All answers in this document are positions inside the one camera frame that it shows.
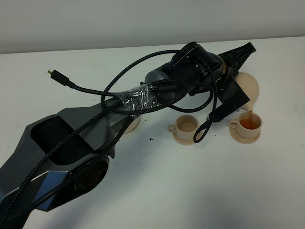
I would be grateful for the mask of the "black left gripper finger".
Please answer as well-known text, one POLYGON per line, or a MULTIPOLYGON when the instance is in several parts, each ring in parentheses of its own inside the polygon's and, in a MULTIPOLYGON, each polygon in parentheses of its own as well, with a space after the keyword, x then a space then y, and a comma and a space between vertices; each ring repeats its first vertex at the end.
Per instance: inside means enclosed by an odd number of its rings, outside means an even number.
POLYGON ((234 74, 234 77, 236 77, 236 75, 239 73, 240 68, 243 66, 243 64, 246 62, 249 56, 254 52, 256 52, 256 49, 250 42, 238 48, 223 52, 223 53, 233 53, 236 54, 237 56, 237 60, 235 61, 236 73, 234 74))

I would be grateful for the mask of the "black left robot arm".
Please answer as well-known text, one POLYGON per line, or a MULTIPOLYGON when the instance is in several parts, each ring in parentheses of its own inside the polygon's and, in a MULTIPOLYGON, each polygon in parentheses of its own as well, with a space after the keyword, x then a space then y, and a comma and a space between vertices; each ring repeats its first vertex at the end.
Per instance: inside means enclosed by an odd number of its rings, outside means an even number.
POLYGON ((140 86, 120 93, 110 92, 109 87, 82 88, 51 71, 56 82, 99 95, 101 101, 63 109, 26 127, 0 169, 1 228, 21 229, 34 209, 50 211, 94 189, 107 173, 116 143, 142 114, 166 107, 194 113, 212 104, 207 120, 190 137, 193 143, 202 141, 213 123, 250 101, 236 79, 254 52, 251 43, 213 54, 191 42, 180 50, 151 53, 131 67, 164 54, 172 59, 149 72, 140 86))

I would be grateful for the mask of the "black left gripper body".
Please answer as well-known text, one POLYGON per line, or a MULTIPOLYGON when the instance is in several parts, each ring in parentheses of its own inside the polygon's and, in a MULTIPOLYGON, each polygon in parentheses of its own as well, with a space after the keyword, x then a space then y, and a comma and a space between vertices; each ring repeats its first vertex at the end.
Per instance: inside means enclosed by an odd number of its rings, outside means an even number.
POLYGON ((224 90, 229 87, 229 85, 233 81, 234 74, 236 73, 236 64, 237 60, 236 54, 233 53, 222 53, 220 55, 214 55, 216 60, 218 60, 221 64, 220 76, 217 76, 217 89, 224 90))

